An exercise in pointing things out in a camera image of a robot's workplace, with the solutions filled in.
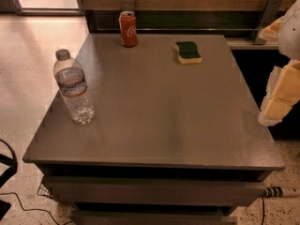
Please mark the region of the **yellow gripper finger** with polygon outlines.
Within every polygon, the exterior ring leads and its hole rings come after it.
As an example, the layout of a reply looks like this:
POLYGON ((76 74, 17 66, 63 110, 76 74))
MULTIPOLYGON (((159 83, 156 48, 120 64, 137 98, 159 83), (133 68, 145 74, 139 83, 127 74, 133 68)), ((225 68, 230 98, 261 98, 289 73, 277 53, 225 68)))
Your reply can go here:
POLYGON ((280 123, 300 101, 300 62, 291 60, 284 67, 274 67, 266 85, 258 121, 263 126, 280 123))
POLYGON ((279 17, 271 24, 266 26, 260 33, 259 38, 266 41, 278 41, 280 39, 281 26, 283 24, 283 16, 279 17))

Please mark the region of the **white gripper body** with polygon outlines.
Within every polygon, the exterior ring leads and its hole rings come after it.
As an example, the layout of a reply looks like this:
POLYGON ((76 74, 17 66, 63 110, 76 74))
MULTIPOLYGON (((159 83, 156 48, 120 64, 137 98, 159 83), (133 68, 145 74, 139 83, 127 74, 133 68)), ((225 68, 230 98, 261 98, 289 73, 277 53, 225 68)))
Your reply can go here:
POLYGON ((293 60, 300 60, 300 0, 285 13, 278 33, 278 49, 293 60))

